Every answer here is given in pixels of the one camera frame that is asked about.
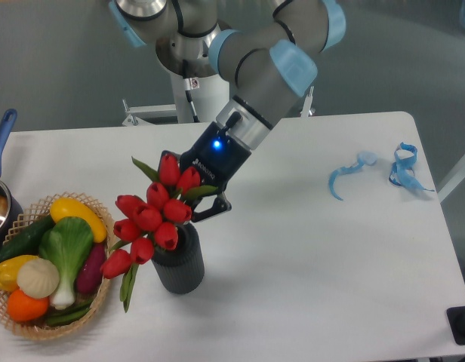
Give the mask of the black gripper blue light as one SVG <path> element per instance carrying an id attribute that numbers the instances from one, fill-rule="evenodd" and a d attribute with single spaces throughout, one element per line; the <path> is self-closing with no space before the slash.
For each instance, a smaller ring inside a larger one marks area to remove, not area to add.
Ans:
<path id="1" fill-rule="evenodd" d="M 180 156 L 181 172 L 194 167 L 199 172 L 203 185 L 216 186 L 220 192 L 214 195 L 213 203 L 207 210 L 197 211 L 197 207 L 205 196 L 199 197 L 192 203 L 191 222 L 201 222 L 231 211 L 232 205 L 226 198 L 224 190 L 250 155 L 250 150 L 225 134 L 217 123 L 212 122 L 192 145 L 192 148 Z M 176 153 L 163 151 L 159 169 L 178 169 L 178 157 Z"/>

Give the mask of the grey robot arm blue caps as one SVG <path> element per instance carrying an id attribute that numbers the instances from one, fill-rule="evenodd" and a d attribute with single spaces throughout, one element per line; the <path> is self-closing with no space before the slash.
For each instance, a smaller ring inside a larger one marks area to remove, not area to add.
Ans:
<path id="1" fill-rule="evenodd" d="M 231 206 L 227 183 L 317 76 L 313 57 L 342 40 L 346 18 L 335 1 L 272 1 L 273 22 L 246 34 L 229 29 L 215 1 L 111 1 L 129 41 L 152 44 L 163 66 L 183 84 L 217 75 L 236 87 L 192 148 L 181 169 L 195 167 L 211 186 L 212 206 L 199 222 Z"/>

